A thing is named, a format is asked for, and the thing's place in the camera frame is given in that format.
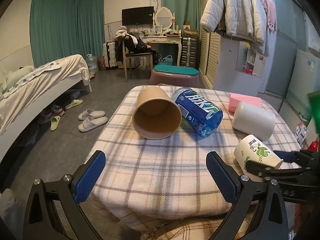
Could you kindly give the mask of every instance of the white slipper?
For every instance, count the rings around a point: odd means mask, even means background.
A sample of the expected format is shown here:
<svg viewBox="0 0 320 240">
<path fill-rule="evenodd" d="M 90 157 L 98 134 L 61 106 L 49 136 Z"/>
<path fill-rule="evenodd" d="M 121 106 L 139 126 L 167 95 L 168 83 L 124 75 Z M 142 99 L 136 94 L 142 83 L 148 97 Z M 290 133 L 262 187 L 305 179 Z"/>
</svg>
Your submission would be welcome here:
<svg viewBox="0 0 320 240">
<path fill-rule="evenodd" d="M 83 103 L 82 99 L 73 99 L 69 105 L 65 107 L 66 110 L 73 108 L 75 106 L 81 105 Z"/>
<path fill-rule="evenodd" d="M 88 132 L 94 128 L 97 128 L 98 126 L 105 124 L 106 122 L 108 122 L 108 118 L 105 116 L 97 119 L 89 116 L 78 126 L 78 129 L 80 132 Z"/>
<path fill-rule="evenodd" d="M 105 115 L 106 115 L 105 111 L 94 111 L 93 109 L 87 109 L 83 113 L 79 114 L 78 118 L 80 121 L 83 121 L 87 117 L 92 117 L 94 119 L 97 119 Z"/>
<path fill-rule="evenodd" d="M 54 131 L 56 130 L 56 128 L 58 127 L 59 125 L 59 122 L 60 122 L 60 119 L 61 117 L 59 115 L 57 116 L 54 116 L 51 118 L 51 127 L 50 127 L 50 131 Z"/>
</svg>

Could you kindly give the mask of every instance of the barcode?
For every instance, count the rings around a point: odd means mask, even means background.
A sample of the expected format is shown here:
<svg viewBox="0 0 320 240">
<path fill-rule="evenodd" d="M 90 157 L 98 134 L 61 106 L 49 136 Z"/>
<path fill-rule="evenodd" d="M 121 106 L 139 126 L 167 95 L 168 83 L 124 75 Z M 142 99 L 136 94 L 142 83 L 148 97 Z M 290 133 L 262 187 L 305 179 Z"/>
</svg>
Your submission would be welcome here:
<svg viewBox="0 0 320 240">
<path fill-rule="evenodd" d="M 182 113 L 182 116 L 184 118 L 187 118 L 188 117 L 188 114 L 189 114 L 189 111 L 187 109 L 185 109 L 182 105 L 178 104 L 178 107 L 180 108 L 181 110 L 181 113 Z"/>
</svg>

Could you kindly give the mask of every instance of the refrigerator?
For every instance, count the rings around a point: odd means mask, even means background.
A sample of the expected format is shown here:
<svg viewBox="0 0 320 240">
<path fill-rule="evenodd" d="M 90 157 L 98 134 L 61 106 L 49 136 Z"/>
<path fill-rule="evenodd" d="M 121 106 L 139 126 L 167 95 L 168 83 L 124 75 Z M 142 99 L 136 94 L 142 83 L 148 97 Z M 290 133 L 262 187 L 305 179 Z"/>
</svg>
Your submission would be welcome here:
<svg viewBox="0 0 320 240">
<path fill-rule="evenodd" d="M 307 94 L 318 90 L 320 90 L 320 59 L 310 52 L 297 49 L 286 99 L 303 120 L 309 121 L 312 117 Z"/>
</svg>

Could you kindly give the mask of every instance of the blue bottle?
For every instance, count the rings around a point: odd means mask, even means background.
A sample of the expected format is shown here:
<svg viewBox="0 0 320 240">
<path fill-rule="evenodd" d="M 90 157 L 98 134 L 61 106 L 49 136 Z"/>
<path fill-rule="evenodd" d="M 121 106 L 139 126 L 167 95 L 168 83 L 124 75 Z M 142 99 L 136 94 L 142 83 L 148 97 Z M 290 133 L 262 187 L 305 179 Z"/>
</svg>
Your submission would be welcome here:
<svg viewBox="0 0 320 240">
<path fill-rule="evenodd" d="M 207 138 L 221 123 L 221 109 L 191 88 L 178 89 L 172 100 L 180 108 L 183 118 L 202 138 Z"/>
</svg>

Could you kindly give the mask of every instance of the pink box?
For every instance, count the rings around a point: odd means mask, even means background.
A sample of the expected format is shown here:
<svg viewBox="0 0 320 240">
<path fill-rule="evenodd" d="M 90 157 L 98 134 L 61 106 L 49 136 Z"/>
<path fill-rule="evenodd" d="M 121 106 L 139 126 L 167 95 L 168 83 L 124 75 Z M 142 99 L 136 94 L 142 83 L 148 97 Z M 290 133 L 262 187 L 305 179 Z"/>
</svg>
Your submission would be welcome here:
<svg viewBox="0 0 320 240">
<path fill-rule="evenodd" d="M 234 113 L 240 102 L 246 102 L 250 105 L 261 107 L 261 98 L 231 93 L 229 98 L 228 111 Z"/>
</svg>

